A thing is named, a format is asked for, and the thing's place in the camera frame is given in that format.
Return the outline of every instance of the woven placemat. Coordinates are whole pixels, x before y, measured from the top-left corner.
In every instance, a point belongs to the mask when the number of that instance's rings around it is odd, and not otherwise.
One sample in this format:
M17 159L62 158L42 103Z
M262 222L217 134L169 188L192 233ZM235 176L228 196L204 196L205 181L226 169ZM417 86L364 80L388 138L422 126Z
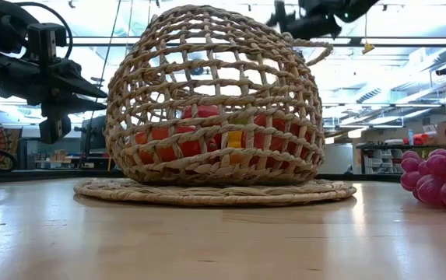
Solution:
M76 185L74 191L108 201L144 201L184 206L281 206L348 198L356 193L356 188L342 181L329 180L311 180L305 184L285 187L153 187L131 179L90 179Z

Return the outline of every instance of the wicker basket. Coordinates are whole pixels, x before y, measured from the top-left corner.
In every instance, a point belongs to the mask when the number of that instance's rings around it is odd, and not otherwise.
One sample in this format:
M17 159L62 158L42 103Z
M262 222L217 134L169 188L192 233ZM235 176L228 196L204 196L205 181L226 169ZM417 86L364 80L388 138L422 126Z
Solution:
M292 46L325 50L306 63ZM235 12L171 9L149 24L110 82L108 151L140 183L310 180L325 136L308 65L331 49Z

